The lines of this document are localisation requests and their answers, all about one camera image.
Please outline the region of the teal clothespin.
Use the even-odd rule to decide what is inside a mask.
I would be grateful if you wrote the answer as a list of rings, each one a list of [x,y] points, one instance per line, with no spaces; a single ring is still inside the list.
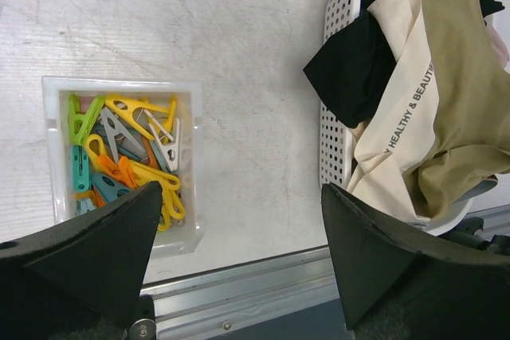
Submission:
[[[79,145],[73,145],[73,188],[77,192],[84,192],[91,188],[89,159],[86,150]]]

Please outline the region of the olive and cream underwear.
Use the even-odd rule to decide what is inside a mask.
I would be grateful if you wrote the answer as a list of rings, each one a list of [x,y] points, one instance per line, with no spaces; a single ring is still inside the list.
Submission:
[[[347,189],[427,229],[483,179],[509,171],[509,75],[479,0],[374,0],[368,10],[396,65]]]

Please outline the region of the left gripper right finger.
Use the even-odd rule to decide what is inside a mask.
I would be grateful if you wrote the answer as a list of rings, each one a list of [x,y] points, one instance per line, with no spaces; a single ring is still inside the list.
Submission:
[[[347,329],[508,330],[508,236],[433,236],[333,183],[321,207]]]

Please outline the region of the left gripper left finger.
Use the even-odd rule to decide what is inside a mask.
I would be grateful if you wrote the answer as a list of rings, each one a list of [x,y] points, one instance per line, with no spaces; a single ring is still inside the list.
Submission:
[[[163,204],[157,182],[1,244],[3,329],[127,329]]]

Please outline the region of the yellow clothespin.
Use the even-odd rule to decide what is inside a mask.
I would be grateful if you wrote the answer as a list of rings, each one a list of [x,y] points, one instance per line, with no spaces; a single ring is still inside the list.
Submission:
[[[169,115],[170,112],[169,107],[162,107],[151,104],[148,101],[116,94],[107,95],[105,98],[105,105],[130,127],[134,128],[143,137],[151,141],[155,139],[154,135],[140,122],[140,118],[136,119],[136,116],[138,113],[147,116],[145,111],[148,111],[153,117],[163,117],[164,115]]]

